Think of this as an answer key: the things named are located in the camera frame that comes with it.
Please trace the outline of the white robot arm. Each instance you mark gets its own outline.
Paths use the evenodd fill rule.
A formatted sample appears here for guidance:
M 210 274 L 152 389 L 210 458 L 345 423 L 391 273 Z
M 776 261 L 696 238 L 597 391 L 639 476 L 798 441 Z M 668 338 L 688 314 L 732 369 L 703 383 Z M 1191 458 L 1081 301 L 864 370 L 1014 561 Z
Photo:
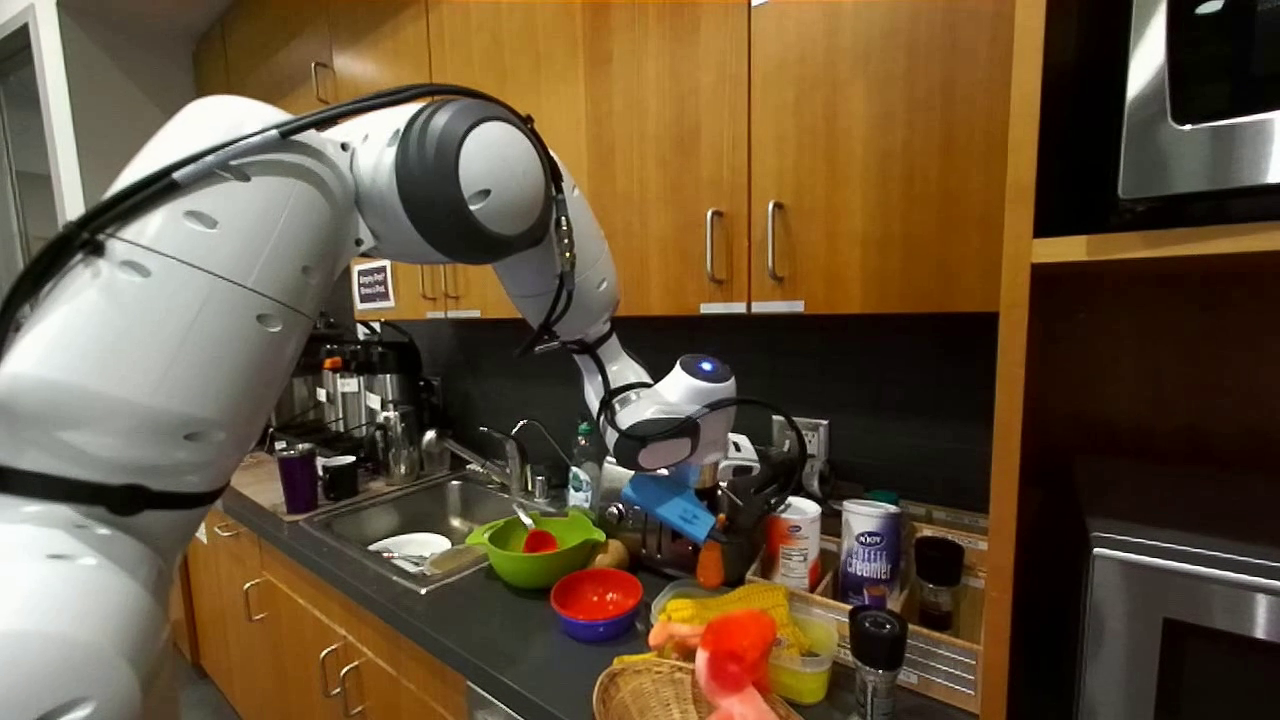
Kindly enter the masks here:
M 630 354 L 608 238 L 530 115 L 460 84 L 307 115 L 202 97 L 3 297 L 3 720 L 178 708 L 178 563 L 357 257 L 494 266 L 534 344 L 582 369 L 618 464 L 676 476 L 730 452 L 732 369 Z

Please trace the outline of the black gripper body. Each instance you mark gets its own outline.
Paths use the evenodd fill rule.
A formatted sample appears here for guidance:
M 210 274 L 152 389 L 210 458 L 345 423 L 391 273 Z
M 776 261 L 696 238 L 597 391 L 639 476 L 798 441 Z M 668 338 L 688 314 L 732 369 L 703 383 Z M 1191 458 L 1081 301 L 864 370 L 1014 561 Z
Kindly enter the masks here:
M 732 561 L 754 561 L 770 515 L 798 490 L 801 466 L 793 458 L 732 466 L 719 480 L 719 538 Z

